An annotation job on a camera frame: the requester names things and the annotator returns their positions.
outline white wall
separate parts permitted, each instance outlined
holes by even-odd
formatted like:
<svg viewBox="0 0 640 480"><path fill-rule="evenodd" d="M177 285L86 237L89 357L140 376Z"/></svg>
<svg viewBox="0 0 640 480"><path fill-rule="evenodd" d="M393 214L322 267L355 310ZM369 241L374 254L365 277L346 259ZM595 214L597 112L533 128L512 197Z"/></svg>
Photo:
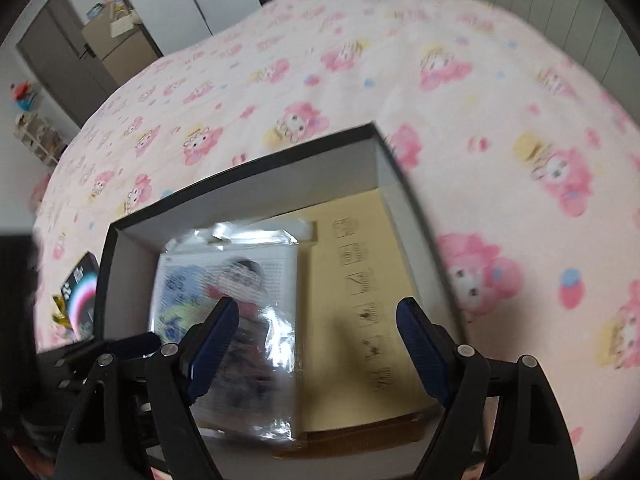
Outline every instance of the white wall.
<svg viewBox="0 0 640 480"><path fill-rule="evenodd" d="M80 18L86 22L86 12L100 0L70 0ZM17 105L11 101L9 86L25 79L35 80L15 45L47 0L31 0L0 45L0 229L29 228L33 216L28 211L28 199L33 186L47 168L13 135ZM38 113L46 117L67 139L71 140L79 127L58 104L42 91Z"/></svg>
<svg viewBox="0 0 640 480"><path fill-rule="evenodd" d="M193 0L130 0L165 56L211 36Z"/></svg>

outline clear plastic wrap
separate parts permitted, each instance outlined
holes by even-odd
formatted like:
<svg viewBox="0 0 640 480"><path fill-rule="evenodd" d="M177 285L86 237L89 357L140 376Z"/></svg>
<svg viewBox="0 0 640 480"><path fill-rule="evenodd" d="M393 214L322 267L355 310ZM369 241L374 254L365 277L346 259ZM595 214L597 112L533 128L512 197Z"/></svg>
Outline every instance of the clear plastic wrap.
<svg viewBox="0 0 640 480"><path fill-rule="evenodd" d="M216 434L292 442L296 429L297 240L283 230L217 224L194 230L161 254L150 328L178 342L222 296L240 323L209 392L191 407Z"/></svg>

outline cartoon print bedding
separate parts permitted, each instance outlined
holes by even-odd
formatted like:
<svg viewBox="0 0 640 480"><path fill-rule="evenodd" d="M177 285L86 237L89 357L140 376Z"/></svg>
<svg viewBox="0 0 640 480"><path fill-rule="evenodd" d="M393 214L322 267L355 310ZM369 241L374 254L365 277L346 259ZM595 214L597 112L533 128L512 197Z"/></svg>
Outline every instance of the cartoon print bedding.
<svg viewBox="0 0 640 480"><path fill-rule="evenodd" d="M158 60L89 119L52 176L51 295L109 224L211 174L376 121L433 223L473 344L537 356L581 474L640 413L640 132L564 53L477 0L275 0Z"/></svg>

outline gray door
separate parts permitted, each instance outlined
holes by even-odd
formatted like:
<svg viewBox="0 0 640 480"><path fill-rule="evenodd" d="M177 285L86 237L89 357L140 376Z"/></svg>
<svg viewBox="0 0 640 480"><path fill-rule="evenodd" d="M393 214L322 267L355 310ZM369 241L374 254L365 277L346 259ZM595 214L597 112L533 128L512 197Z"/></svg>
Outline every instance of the gray door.
<svg viewBox="0 0 640 480"><path fill-rule="evenodd" d="M18 43L18 50L78 126L118 87L84 42L82 23L68 0L49 0Z"/></svg>

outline open box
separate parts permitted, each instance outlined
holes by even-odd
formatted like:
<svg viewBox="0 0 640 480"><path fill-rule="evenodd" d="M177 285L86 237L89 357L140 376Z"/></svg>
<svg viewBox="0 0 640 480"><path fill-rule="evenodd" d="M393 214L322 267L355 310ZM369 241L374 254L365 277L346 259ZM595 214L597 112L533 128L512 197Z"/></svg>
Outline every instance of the open box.
<svg viewBox="0 0 640 480"><path fill-rule="evenodd" d="M171 238L194 227L236 219L272 218L375 189L395 231L418 303L432 322L445 327L457 342L463 342L461 319L427 221L373 124L231 168L113 223L100 264L95 335L124 338L146 332L158 257ZM225 444L211 445L215 448ZM410 473L425 449L426 446L415 463L401 459L398 474ZM251 449L238 452L260 453ZM212 453L217 461L215 449ZM226 450L224 455L231 460L234 454ZM246 459L243 456L240 462L234 460L233 467L242 466L244 461L251 469ZM218 466L225 476L231 476L226 474L224 465ZM373 478L395 476L385 473L388 466L374 470ZM354 478L354 473L352 470L347 476Z"/></svg>

